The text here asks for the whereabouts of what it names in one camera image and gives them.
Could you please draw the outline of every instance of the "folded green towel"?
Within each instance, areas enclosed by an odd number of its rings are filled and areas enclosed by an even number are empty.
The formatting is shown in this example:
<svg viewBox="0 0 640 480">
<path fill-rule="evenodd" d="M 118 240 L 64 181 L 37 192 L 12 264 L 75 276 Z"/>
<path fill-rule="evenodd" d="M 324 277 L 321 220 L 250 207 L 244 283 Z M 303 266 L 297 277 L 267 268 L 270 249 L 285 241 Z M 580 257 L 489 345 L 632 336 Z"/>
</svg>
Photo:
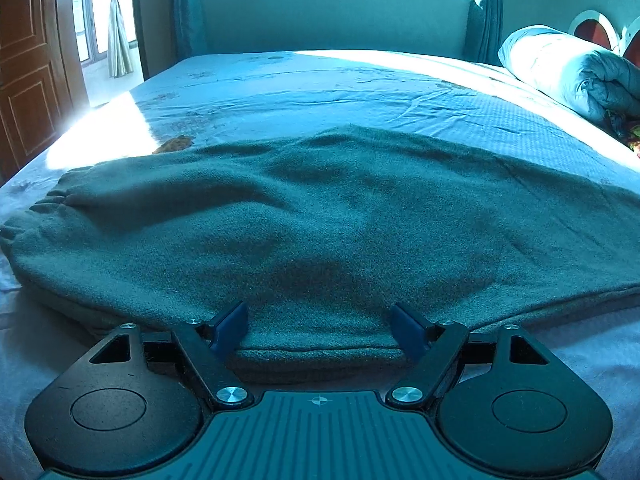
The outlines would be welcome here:
<svg viewBox="0 0 640 480">
<path fill-rule="evenodd" d="M 631 306 L 640 198 L 429 137 L 348 126 L 69 171 L 0 229 L 27 294 L 94 334 L 210 319 L 227 365 L 295 382 L 405 365 L 405 301 L 471 329 Z"/>
</svg>

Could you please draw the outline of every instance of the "bed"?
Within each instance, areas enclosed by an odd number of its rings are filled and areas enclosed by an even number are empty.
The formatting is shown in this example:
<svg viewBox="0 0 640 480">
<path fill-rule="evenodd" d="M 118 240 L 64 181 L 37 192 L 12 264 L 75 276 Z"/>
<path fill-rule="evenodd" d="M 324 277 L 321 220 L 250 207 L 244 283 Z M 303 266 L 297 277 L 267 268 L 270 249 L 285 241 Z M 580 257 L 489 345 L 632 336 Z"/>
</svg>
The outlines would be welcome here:
<svg viewBox="0 0 640 480">
<path fill-rule="evenodd" d="M 151 154 L 180 135 L 195 148 L 355 123 L 515 156 L 640 193 L 640 160 L 625 146 L 504 69 L 374 51 L 225 54 L 184 60 L 82 118 L 0 188 L 0 223 L 31 206 L 65 171 Z M 530 330 L 607 403 L 614 433 L 607 479 L 640 472 L 640 305 Z M 42 472 L 24 434 L 26 409 L 95 340 L 20 291 L 0 254 L 0 478 Z M 468 373 L 480 373 L 474 370 Z M 397 370 L 296 389 L 372 388 Z"/>
</svg>

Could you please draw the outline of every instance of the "wooden door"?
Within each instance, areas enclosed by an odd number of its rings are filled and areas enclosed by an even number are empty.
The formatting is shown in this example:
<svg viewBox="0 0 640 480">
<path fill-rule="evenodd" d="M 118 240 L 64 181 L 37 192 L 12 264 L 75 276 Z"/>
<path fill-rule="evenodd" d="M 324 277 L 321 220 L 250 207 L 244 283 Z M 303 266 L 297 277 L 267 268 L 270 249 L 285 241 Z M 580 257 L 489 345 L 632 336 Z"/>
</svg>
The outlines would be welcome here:
<svg viewBox="0 0 640 480">
<path fill-rule="evenodd" d="M 0 166 L 10 178 L 89 108 L 72 0 L 0 0 Z"/>
</svg>

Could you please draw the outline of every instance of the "bed sheet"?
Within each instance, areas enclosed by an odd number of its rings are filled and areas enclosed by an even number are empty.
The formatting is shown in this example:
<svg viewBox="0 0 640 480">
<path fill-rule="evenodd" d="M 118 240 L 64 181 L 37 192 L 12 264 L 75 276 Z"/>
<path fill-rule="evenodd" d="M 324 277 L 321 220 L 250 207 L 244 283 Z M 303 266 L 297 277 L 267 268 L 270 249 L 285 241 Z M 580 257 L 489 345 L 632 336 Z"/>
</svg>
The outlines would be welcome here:
<svg viewBox="0 0 640 480">
<path fill-rule="evenodd" d="M 461 142 L 640 192 L 640 160 L 630 150 L 504 69 L 391 52 L 275 52 L 191 58 L 91 112 L 0 188 L 0 222 L 43 197 L 66 170 L 148 155 L 180 134 L 202 146 L 347 123 Z M 531 330 L 612 411 L 614 435 L 599 471 L 612 480 L 637 478 L 640 307 Z M 28 300 L 0 254 L 4 480 L 42 472 L 24 435 L 24 413 L 92 343 L 82 328 Z M 397 370 L 369 370 L 298 388 L 385 392 L 398 378 Z"/>
</svg>

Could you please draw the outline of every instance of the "sheer curtain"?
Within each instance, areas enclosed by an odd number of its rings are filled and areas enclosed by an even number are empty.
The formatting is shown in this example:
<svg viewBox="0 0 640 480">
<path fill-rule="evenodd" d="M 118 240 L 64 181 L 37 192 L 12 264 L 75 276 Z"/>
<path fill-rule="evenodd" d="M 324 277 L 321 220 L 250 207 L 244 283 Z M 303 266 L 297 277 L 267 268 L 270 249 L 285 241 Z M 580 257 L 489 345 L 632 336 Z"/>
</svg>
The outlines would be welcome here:
<svg viewBox="0 0 640 480">
<path fill-rule="evenodd" d="M 174 30 L 178 60 L 209 52 L 200 0 L 174 0 Z"/>
<path fill-rule="evenodd" d="M 472 0 L 466 22 L 466 60 L 500 66 L 502 0 Z"/>
<path fill-rule="evenodd" d="M 129 41 L 127 41 L 127 32 L 124 28 L 124 20 L 122 19 L 122 11 L 118 0 L 111 0 L 107 59 L 111 77 L 121 77 L 133 72 L 131 56 L 129 55 Z"/>
</svg>

